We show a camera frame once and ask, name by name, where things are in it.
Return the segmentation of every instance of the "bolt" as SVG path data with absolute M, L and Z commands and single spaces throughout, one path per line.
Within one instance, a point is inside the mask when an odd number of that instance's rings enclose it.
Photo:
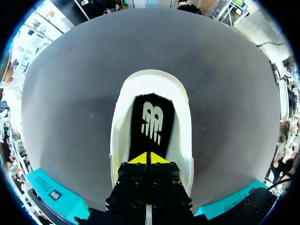
M 245 199 L 245 200 L 244 200 L 244 204 L 245 204 L 245 205 L 250 205 L 250 204 L 251 204 L 251 201 L 250 201 L 249 199 Z
M 156 179 L 156 180 L 154 181 L 154 184 L 161 184 L 161 180 L 160 180 L 160 179 Z
M 136 201 L 133 203 L 134 208 L 141 208 L 141 207 L 143 207 L 143 205 L 144 205 L 144 203 L 141 201 Z
M 180 184 L 180 179 L 175 177 L 175 178 L 173 178 L 172 183 L 173 184 Z
M 139 185 L 139 184 L 142 184 L 143 181 L 142 181 L 141 179 L 139 179 L 139 180 L 137 180 L 135 183 L 136 183 L 137 185 Z
M 115 200 L 113 198 L 106 198 L 105 203 L 107 206 L 111 206 L 113 204 L 115 204 Z
M 119 177 L 119 179 L 118 179 L 118 184 L 121 184 L 121 183 L 124 183 L 125 181 L 124 181 L 124 178 L 122 178 L 122 177 Z
M 155 203 L 153 203 L 153 207 L 155 208 L 155 209 L 160 209 L 160 208 L 162 208 L 164 206 L 164 204 L 162 203 L 162 202 L 155 202 Z
M 186 198 L 186 199 L 182 200 L 182 204 L 190 206 L 192 204 L 192 199 Z
M 254 207 L 254 212 L 259 213 L 259 208 L 257 206 Z

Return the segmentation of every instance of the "shoe insole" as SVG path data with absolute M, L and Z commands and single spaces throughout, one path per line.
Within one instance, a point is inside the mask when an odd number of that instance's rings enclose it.
M 156 94 L 135 98 L 131 117 L 129 161 L 144 152 L 165 158 L 174 123 L 172 101 Z

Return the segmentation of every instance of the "screw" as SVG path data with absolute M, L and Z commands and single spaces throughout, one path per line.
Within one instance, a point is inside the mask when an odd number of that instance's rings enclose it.
M 259 208 L 257 206 L 254 207 L 254 212 L 259 213 Z
M 115 200 L 113 198 L 106 198 L 105 203 L 107 206 L 111 206 L 113 204 L 115 204 Z
M 250 204 L 251 204 L 251 201 L 250 201 L 249 199 L 245 199 L 245 200 L 244 200 L 244 204 L 245 204 L 245 205 L 250 205 Z
M 143 207 L 143 205 L 144 205 L 144 203 L 141 201 L 136 201 L 133 203 L 133 207 L 135 207 L 135 208 L 141 208 L 141 207 Z
M 182 200 L 182 204 L 190 206 L 192 204 L 192 199 L 186 198 L 186 199 Z
M 175 177 L 175 178 L 173 178 L 172 183 L 173 184 L 180 184 L 180 179 Z
M 156 180 L 154 181 L 154 184 L 161 184 L 161 180 L 160 180 L 160 179 L 156 179 Z
M 73 217 L 77 224 L 81 223 L 81 219 L 79 217 Z
M 124 181 L 124 178 L 122 178 L 122 177 L 119 177 L 119 179 L 118 179 L 118 184 L 121 184 L 121 183 L 124 183 L 125 181 Z
M 164 206 L 164 204 L 162 203 L 162 202 L 155 202 L 155 203 L 153 203 L 153 207 L 155 208 L 155 209 L 160 209 L 160 208 L 162 208 Z

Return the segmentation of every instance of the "person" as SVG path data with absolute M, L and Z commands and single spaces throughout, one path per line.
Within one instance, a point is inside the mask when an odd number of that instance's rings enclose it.
M 284 153 L 279 153 L 278 156 L 275 158 L 274 162 L 271 164 L 270 169 L 274 174 L 273 184 L 278 182 L 279 178 L 281 177 L 280 174 L 282 173 L 282 177 L 286 176 L 294 165 L 294 159 L 297 153 L 294 152 L 291 155 L 291 158 L 284 163 L 283 156 Z
M 10 123 L 12 128 L 20 136 L 22 130 L 21 105 L 25 75 L 14 72 L 10 56 L 11 54 L 8 54 L 4 58 L 0 67 L 0 78 L 3 83 L 2 99 L 6 100 L 10 108 Z
M 17 175 L 17 173 L 18 173 L 19 171 L 22 171 L 22 170 L 18 167 L 18 165 L 14 165 L 14 164 L 11 163 L 11 162 L 7 162 L 7 163 L 6 163 L 6 168 L 7 168 L 7 170 L 10 171 L 11 174 L 12 174 L 13 176 L 15 176 L 15 177 L 16 177 L 16 175 Z

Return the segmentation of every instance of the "cable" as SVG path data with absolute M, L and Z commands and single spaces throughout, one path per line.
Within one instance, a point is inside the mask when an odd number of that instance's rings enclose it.
M 273 42 L 266 42 L 266 43 L 263 43 L 263 44 L 261 44 L 261 45 L 257 45 L 256 47 L 261 47 L 261 46 L 263 46 L 263 45 L 265 45 L 265 44 L 272 44 L 272 45 L 285 45 L 285 43 L 276 44 L 276 43 L 273 43 Z
M 122 4 L 123 8 L 126 10 L 126 7 L 123 4 L 123 0 L 121 0 L 121 4 Z
M 281 183 L 285 183 L 285 182 L 288 182 L 292 180 L 291 178 L 288 178 L 288 179 L 284 179 L 284 180 L 281 180 L 281 181 L 278 181 L 277 183 L 273 184 L 271 187 L 269 187 L 267 190 L 271 190 L 272 188 L 276 187 L 278 184 L 281 184 Z
M 40 13 L 36 12 L 40 17 L 42 17 L 44 20 L 46 20 L 49 24 L 51 24 L 53 27 L 55 27 L 61 34 L 64 34 L 58 27 L 56 27 L 53 23 L 51 23 L 49 20 L 47 20 L 45 17 L 43 17 Z

